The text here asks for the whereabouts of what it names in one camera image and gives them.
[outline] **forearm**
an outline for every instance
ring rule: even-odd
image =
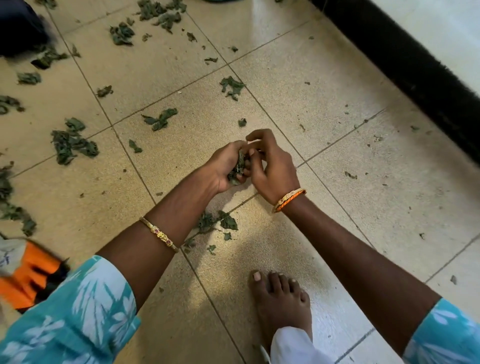
[[[145,216],[180,247],[217,192],[205,168],[183,179]],[[139,310],[174,256],[174,251],[137,221],[97,253],[109,260],[130,284]]]
[[[283,211],[383,338],[402,355],[419,324],[441,297],[337,224],[306,196],[295,198]]]

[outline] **turquoise fabric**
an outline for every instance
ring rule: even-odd
[[[0,363],[112,363],[140,324],[135,313],[123,275],[95,255],[9,328]]]
[[[410,339],[403,361],[407,364],[478,364],[480,325],[442,298]]]

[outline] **person's left hand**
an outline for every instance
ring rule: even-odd
[[[226,146],[215,151],[208,162],[204,164],[210,173],[213,173],[218,180],[218,192],[225,192],[232,184],[228,181],[227,175],[232,171],[239,160],[239,150],[247,145],[244,140],[228,143]],[[240,183],[244,183],[247,178],[237,174]]]

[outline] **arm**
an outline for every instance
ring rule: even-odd
[[[238,152],[244,144],[237,141],[217,150],[145,218],[180,247],[210,200],[230,187],[227,175],[236,165]],[[237,175],[237,179],[245,181],[243,176]],[[97,255],[110,261],[122,273],[132,288],[137,310],[140,310],[172,260],[174,251],[137,221],[101,248]]]
[[[272,205],[300,187],[291,156],[270,130],[247,136],[251,156],[245,175]],[[261,159],[267,161],[264,171]],[[282,211],[312,243],[339,281],[401,356],[415,330],[440,296],[427,285],[372,249],[323,213],[305,195]]]

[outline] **white wall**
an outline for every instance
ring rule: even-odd
[[[480,0],[372,0],[480,96]]]

